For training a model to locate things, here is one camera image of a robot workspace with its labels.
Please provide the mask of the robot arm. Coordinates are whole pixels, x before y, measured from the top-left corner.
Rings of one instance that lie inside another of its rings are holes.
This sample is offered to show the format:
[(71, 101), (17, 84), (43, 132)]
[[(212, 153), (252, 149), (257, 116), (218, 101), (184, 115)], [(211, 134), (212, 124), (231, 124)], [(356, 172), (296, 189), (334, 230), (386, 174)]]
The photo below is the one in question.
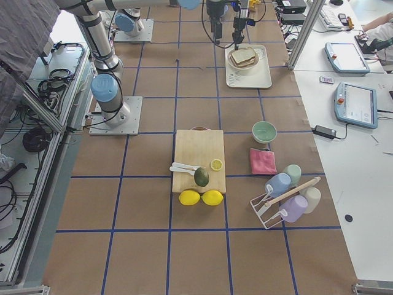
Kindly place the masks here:
[[(123, 74), (122, 61), (115, 54), (113, 45), (106, 33), (101, 14), (102, 10), (140, 9), (149, 6), (168, 6), (171, 1), (56, 1), (61, 10), (73, 14), (90, 52), (98, 75), (92, 80), (91, 91), (98, 102), (103, 124), (109, 128), (122, 126), (131, 121), (131, 109), (122, 93), (120, 79)], [(192, 10), (200, 4), (206, 6), (211, 24), (211, 33), (216, 45), (222, 38), (221, 16), (225, 6), (231, 4), (235, 11), (232, 39), (235, 48), (244, 40), (243, 30), (247, 25), (254, 26), (255, 20), (249, 17), (249, 1), (175, 1), (182, 8)]]
[[(179, 0), (177, 2), (181, 7), (192, 10), (196, 9), (201, 4), (201, 23), (203, 29), (207, 34), (210, 41), (220, 47), (220, 39), (222, 38), (222, 22), (221, 17), (225, 13), (226, 1), (192, 1), (192, 0)], [(208, 33), (204, 22), (204, 13), (209, 17), (211, 32)]]

